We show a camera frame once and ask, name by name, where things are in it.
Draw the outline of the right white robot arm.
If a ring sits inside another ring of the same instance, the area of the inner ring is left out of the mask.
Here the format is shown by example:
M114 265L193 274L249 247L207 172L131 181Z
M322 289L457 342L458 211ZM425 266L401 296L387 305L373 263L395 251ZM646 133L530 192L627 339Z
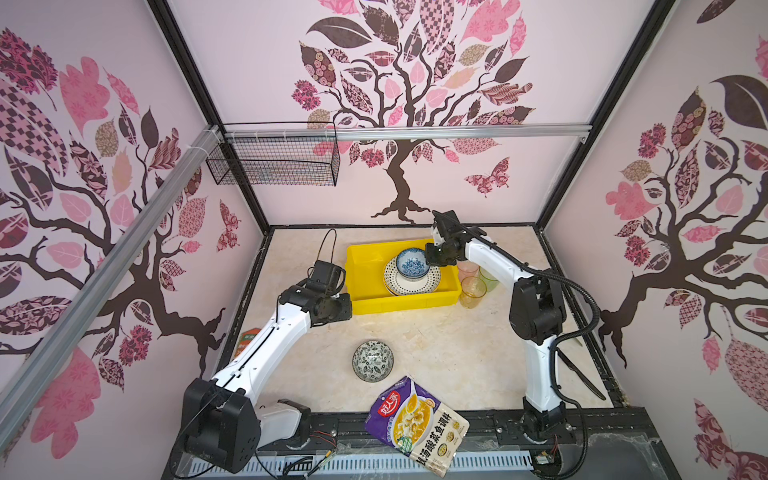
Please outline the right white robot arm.
M461 224L454 211L435 211L433 218L433 241L425 247L429 265L469 261L511 292L509 323L525 346L522 429L531 441L541 443L565 420L564 401L557 390L556 354L552 351L566 318L562 288L550 279L550 270L540 271L512 256L483 230Z

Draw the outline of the yellow dotted plate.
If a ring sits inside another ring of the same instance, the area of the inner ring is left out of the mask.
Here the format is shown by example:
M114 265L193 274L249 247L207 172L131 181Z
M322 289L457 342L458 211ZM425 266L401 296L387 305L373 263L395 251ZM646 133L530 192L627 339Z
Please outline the yellow dotted plate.
M409 278L397 269L396 259L391 259L384 270L384 282L387 290L395 296L429 294L437 290L441 281L440 268L430 267L420 278Z

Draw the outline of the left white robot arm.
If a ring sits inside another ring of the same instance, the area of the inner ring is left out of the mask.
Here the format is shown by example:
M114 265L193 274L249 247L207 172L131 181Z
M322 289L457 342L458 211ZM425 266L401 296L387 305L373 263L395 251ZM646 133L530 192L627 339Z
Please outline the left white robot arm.
M261 447L288 441L306 445L311 409L282 399L261 408L259 397L277 366L311 329L348 321L346 271L317 260L308 276L284 290L256 337L209 380L187 387L175 446L230 473L240 472Z

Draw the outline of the blue floral bowl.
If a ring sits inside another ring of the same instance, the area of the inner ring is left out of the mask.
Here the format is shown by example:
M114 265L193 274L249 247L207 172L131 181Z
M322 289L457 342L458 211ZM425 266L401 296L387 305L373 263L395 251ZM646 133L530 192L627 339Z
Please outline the blue floral bowl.
M415 280L425 277L430 269L422 248L408 248L401 251L395 258L398 274L406 279Z

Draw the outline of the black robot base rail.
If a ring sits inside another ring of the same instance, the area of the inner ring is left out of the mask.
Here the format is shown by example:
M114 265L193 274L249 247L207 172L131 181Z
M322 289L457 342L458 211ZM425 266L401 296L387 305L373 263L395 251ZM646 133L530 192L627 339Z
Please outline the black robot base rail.
M459 452L524 451L533 462L531 472L459 474L449 479L533 479L539 471L535 457L545 451L554 454L549 474L580 465L578 479L678 479L680 473L661 440L650 416L640 407L587 408L582 414L570 413L568 424L541 444L529 442L522 432L519 410L465 410L469 431ZM398 453L371 436L364 427L363 413L313 413L309 441L302 447L288 441L270 444L258 451L262 455L322 455ZM183 472L198 459L174 450L168 479L197 479ZM269 479L301 479L289 475L291 464Z

